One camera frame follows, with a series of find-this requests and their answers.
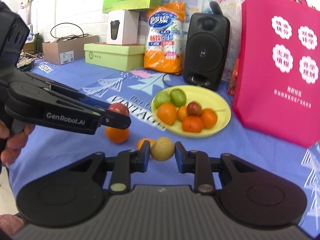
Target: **yellow bowl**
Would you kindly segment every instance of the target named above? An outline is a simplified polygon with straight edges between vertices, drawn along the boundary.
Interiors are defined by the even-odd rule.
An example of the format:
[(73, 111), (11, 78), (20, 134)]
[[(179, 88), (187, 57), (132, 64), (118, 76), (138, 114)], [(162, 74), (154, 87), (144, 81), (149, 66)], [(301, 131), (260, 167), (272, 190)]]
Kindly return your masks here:
[(181, 122), (177, 119), (173, 125), (167, 125), (164, 122), (162, 122), (157, 116), (156, 112), (157, 109), (154, 104), (154, 98), (151, 102), (151, 111), (154, 114), (154, 116), (158, 119), (158, 121), (171, 133), (177, 134), (181, 137), (187, 137), (187, 138), (205, 138), (212, 136), (213, 134), (221, 131), (223, 128), (226, 127), (226, 125), (229, 123), (231, 118), (231, 109), (229, 104), (224, 100), (220, 95), (217, 93), (198, 86), (174, 86), (165, 89), (164, 91), (170, 93), (172, 89), (179, 88), (183, 90), (187, 96), (187, 103), (196, 101), (201, 106), (202, 109), (205, 108), (211, 108), (212, 110), (217, 111), (218, 115), (218, 121), (214, 127), (211, 129), (203, 129), (200, 133), (191, 133), (191, 132), (184, 132), (182, 130)]

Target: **green fruit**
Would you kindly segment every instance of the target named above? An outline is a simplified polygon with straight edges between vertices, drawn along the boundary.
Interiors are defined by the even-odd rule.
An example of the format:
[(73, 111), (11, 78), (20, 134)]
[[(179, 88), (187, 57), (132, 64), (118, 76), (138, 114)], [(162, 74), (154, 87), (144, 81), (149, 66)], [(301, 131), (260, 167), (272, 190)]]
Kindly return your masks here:
[(158, 109), (164, 103), (170, 103), (170, 95), (166, 91), (160, 91), (154, 98), (155, 107)]
[(179, 88), (172, 89), (170, 92), (171, 102), (176, 106), (184, 106), (187, 102), (187, 96), (183, 90)]

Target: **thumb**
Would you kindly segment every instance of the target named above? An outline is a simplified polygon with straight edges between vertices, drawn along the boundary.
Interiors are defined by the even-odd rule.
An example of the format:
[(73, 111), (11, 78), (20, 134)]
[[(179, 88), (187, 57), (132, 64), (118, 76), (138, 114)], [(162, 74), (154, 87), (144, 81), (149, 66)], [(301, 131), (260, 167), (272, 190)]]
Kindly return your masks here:
[(0, 121), (0, 139), (7, 139), (10, 135), (9, 129), (6, 127), (4, 122)]

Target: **white flower-shaped label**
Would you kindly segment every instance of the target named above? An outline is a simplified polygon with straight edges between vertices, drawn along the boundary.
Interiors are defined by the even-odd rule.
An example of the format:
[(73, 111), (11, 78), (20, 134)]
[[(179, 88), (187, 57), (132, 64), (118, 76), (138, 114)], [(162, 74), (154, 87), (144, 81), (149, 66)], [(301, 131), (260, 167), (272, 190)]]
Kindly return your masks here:
[(316, 62), (309, 56), (303, 56), (299, 65), (299, 71), (303, 80), (308, 84), (314, 84), (319, 77), (319, 68)]
[(277, 44), (272, 49), (272, 58), (276, 63), (276, 67), (280, 69), (282, 73), (289, 73), (293, 67), (293, 57), (290, 51), (284, 46)]
[(290, 39), (292, 36), (292, 28), (288, 21), (283, 19), (281, 16), (274, 16), (271, 19), (271, 22), (276, 34), (278, 34), (282, 39)]
[(309, 29), (307, 26), (301, 26), (298, 30), (299, 40), (302, 45), (307, 49), (315, 49), (318, 45), (318, 38), (313, 32), (313, 30)]

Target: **white box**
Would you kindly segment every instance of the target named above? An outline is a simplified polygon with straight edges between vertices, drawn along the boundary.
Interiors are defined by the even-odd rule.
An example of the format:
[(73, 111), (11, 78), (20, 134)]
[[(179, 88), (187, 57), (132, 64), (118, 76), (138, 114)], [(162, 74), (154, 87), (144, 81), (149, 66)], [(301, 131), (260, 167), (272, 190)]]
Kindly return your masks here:
[(138, 36), (139, 13), (119, 10), (108, 13), (107, 44), (136, 44)]

